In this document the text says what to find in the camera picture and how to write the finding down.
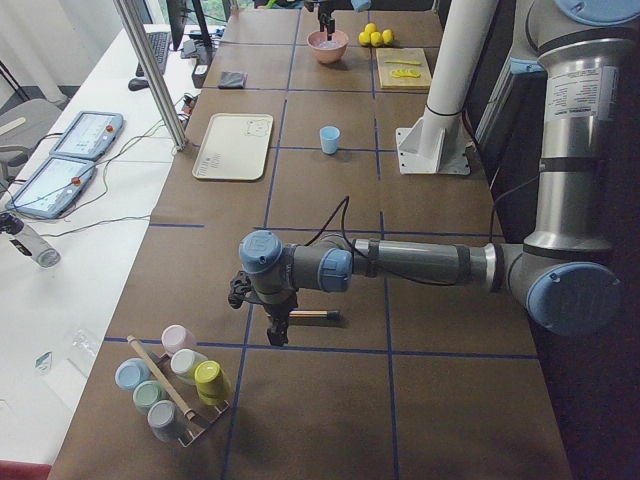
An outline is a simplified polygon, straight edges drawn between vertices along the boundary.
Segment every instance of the computer mouse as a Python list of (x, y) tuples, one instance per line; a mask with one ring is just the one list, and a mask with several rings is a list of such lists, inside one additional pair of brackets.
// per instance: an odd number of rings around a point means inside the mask
[(132, 92), (135, 92), (137, 90), (142, 90), (143, 88), (147, 88), (149, 86), (149, 82), (147, 81), (146, 78), (132, 78), (131, 80), (129, 80), (129, 85), (127, 85), (127, 87), (129, 87), (129, 90), (131, 90)]

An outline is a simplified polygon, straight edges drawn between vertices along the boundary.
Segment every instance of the keyboard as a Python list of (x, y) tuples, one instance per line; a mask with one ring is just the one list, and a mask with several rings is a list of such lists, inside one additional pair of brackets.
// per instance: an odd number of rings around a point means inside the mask
[[(164, 73), (167, 69), (167, 57), (169, 56), (169, 44), (171, 43), (171, 32), (151, 32), (147, 33), (147, 39), (151, 44), (151, 51), (156, 57), (160, 73)], [(144, 77), (142, 65), (138, 63), (136, 68), (136, 77)]]

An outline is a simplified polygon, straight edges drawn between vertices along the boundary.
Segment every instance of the red object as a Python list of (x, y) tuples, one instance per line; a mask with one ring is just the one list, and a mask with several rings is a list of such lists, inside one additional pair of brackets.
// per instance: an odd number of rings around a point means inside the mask
[(51, 465), (0, 460), (2, 480), (47, 480)]

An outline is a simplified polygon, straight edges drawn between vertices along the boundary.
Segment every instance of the yellow jar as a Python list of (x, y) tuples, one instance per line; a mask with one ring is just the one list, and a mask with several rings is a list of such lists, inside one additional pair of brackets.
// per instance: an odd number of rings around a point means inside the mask
[(231, 382), (218, 362), (207, 360), (194, 373), (198, 397), (205, 405), (217, 406), (231, 397)]

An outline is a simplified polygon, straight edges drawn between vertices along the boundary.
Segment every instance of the computer monitor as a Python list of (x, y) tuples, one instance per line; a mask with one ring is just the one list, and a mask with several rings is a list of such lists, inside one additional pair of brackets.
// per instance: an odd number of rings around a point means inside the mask
[[(199, 42), (204, 47), (211, 47), (211, 37), (207, 28), (207, 21), (202, 10), (200, 0), (191, 0), (193, 11), (198, 19), (198, 27), (200, 27), (201, 38)], [(167, 14), (169, 16), (169, 25), (171, 25), (171, 40), (173, 49), (178, 50), (184, 36), (184, 28), (189, 17), (189, 8), (187, 0), (167, 0)]]

